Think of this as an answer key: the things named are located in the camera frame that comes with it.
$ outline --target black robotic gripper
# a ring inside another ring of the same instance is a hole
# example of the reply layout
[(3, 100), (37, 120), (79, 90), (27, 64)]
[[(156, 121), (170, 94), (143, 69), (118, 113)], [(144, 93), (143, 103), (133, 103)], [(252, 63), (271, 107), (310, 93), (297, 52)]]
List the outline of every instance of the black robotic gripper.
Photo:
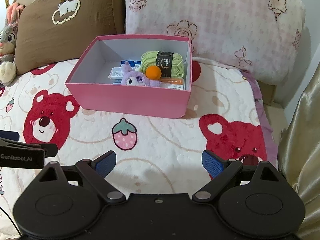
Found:
[[(305, 207), (271, 163), (246, 166), (207, 150), (202, 163), (214, 179), (192, 199), (130, 194), (126, 200), (104, 179), (116, 165), (115, 152), (74, 166), (52, 161), (13, 207), (20, 239), (299, 239)], [(243, 180), (250, 183), (240, 185)]]

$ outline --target pink checkered pattern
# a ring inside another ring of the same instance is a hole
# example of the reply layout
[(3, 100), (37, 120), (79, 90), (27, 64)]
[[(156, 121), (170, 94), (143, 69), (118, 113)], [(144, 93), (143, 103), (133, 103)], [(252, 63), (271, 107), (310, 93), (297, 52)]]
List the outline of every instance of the pink checkered pattern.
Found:
[(276, 1), (126, 0), (126, 32), (190, 37), (193, 56), (277, 85), (293, 69), (305, 9), (300, 0)]

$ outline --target brown pillow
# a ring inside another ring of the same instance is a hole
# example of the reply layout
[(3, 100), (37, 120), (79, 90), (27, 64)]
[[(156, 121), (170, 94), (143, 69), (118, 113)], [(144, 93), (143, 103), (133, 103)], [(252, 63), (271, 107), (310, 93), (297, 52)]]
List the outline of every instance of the brown pillow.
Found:
[(21, 14), (17, 75), (79, 58), (100, 35), (124, 33), (123, 0), (36, 0)]

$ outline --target pink box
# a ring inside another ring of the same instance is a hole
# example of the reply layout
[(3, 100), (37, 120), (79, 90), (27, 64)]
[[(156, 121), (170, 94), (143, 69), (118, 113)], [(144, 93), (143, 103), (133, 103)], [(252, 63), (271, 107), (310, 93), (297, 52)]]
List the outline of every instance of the pink box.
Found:
[[(108, 78), (122, 60), (141, 60), (146, 51), (168, 51), (185, 61), (185, 90), (113, 85)], [(66, 80), (84, 109), (165, 118), (184, 116), (191, 93), (192, 60), (189, 38), (166, 35), (99, 36), (91, 42)]]

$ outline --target white heart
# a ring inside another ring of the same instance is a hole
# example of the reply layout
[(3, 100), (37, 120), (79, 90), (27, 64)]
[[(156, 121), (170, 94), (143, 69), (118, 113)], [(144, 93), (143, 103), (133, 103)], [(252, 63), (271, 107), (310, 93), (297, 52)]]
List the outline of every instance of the white heart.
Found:
[(71, 101), (68, 101), (68, 102), (67, 102), (67, 106), (66, 106), (66, 110), (67, 110), (68, 112), (72, 112), (73, 109), (75, 109), (75, 107), (73, 106), (72, 102), (71, 102)]
[(40, 95), (40, 96), (37, 97), (36, 100), (37, 100), (38, 103), (40, 103), (42, 101), (42, 99), (43, 99), (43, 95)]
[(213, 132), (214, 134), (221, 134), (222, 133), (222, 125), (218, 122), (215, 122), (214, 124), (209, 124), (208, 130), (210, 132)]

